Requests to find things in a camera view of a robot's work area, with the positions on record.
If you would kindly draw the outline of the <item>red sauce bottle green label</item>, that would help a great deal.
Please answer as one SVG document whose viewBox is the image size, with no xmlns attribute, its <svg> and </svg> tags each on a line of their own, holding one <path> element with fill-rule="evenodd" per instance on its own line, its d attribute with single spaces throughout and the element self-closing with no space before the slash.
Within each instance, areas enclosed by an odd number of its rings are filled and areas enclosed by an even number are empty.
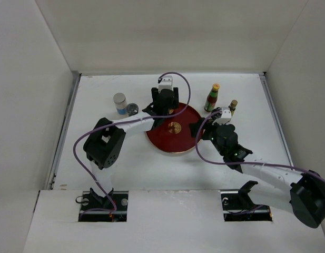
<svg viewBox="0 0 325 253">
<path fill-rule="evenodd" d="M 219 89 L 220 89 L 219 84 L 214 83 L 212 85 L 212 89 L 211 89 L 210 93 L 208 94 L 205 105 L 204 105 L 204 110 L 206 112 L 211 112 L 215 108 L 215 105 L 216 105 L 216 102 L 218 99 Z"/>
</svg>

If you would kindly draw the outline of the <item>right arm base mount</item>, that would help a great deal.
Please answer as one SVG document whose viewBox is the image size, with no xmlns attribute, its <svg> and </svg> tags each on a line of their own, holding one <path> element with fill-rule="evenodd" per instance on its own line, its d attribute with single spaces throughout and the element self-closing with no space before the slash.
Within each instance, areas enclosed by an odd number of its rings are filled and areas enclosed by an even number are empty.
<svg viewBox="0 0 325 253">
<path fill-rule="evenodd" d="M 252 187 L 257 184 L 256 181 L 248 181 L 240 189 L 220 191 L 225 222 L 272 222 L 270 207 L 254 204 L 248 195 Z"/>
</svg>

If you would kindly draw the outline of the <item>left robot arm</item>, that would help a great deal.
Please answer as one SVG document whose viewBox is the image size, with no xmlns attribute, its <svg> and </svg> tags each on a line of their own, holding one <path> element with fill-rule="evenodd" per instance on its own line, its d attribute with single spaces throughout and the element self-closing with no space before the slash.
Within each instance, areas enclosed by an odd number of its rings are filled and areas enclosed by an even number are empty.
<svg viewBox="0 0 325 253">
<path fill-rule="evenodd" d="M 151 92 L 153 100 L 151 105 L 127 119 L 110 121 L 101 118 L 95 128 L 112 123 L 118 125 L 90 134 L 83 145 L 92 173 L 107 193 L 113 189 L 111 176 L 114 170 L 111 166 L 118 159 L 124 140 L 158 128 L 165 121 L 164 117 L 179 107 L 178 88 L 174 87 L 171 90 L 152 88 Z"/>
</svg>

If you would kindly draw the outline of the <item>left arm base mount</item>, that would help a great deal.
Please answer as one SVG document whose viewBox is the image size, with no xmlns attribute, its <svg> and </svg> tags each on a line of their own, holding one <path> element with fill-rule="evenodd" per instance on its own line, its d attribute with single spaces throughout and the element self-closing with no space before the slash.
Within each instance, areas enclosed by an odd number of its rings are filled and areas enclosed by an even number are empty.
<svg viewBox="0 0 325 253">
<path fill-rule="evenodd" d="M 128 191 L 114 191 L 109 193 L 114 206 L 107 197 L 98 195 L 92 188 L 83 192 L 75 199 L 80 205 L 78 222 L 126 222 L 129 205 Z"/>
</svg>

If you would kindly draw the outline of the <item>small yellow label bottle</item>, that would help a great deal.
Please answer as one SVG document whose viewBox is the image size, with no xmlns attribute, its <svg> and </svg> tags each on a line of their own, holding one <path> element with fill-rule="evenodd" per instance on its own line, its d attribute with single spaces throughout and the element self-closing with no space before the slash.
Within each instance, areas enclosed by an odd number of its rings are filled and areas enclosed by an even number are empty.
<svg viewBox="0 0 325 253">
<path fill-rule="evenodd" d="M 231 112 L 231 116 L 234 115 L 237 105 L 238 105 L 238 101 L 237 100 L 232 100 L 231 101 L 231 103 L 229 105 L 229 109 L 230 109 L 230 112 Z"/>
</svg>

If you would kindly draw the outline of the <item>red round tray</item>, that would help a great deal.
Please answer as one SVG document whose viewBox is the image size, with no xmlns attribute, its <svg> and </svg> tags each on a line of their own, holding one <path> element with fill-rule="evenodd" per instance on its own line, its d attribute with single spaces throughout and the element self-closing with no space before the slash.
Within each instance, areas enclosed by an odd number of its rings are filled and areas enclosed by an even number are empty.
<svg viewBox="0 0 325 253">
<path fill-rule="evenodd" d="M 165 119 L 161 126 L 146 133 L 149 141 L 159 150 L 167 153 L 184 153 L 195 148 L 195 137 L 191 135 L 190 124 L 201 119 L 191 106 L 179 103 L 174 114 L 185 111 L 173 118 Z"/>
</svg>

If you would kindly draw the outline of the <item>silver lid blue label jar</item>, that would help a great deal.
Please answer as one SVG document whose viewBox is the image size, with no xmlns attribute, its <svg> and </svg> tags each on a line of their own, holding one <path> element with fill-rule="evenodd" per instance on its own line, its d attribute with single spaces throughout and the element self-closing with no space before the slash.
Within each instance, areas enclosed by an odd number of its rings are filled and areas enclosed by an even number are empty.
<svg viewBox="0 0 325 253">
<path fill-rule="evenodd" d="M 123 93 L 116 93 L 113 96 L 113 101 L 118 114 L 125 115 L 126 107 L 127 107 L 127 101 L 125 95 Z"/>
</svg>

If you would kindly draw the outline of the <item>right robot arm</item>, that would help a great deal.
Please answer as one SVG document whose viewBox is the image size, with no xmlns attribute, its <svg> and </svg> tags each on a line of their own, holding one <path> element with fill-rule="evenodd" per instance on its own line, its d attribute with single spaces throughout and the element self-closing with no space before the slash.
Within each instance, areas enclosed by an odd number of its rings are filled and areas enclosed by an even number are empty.
<svg viewBox="0 0 325 253">
<path fill-rule="evenodd" d="M 212 120 L 199 119 L 189 125 L 196 140 L 210 141 L 223 158 L 222 165 L 241 174 L 266 182 L 281 193 L 273 195 L 255 192 L 257 181 L 248 182 L 239 189 L 238 202 L 243 208 L 267 205 L 295 215 L 304 225 L 318 228 L 325 219 L 325 179 L 312 170 L 284 164 L 265 162 L 238 143 L 232 124 L 219 125 Z"/>
</svg>

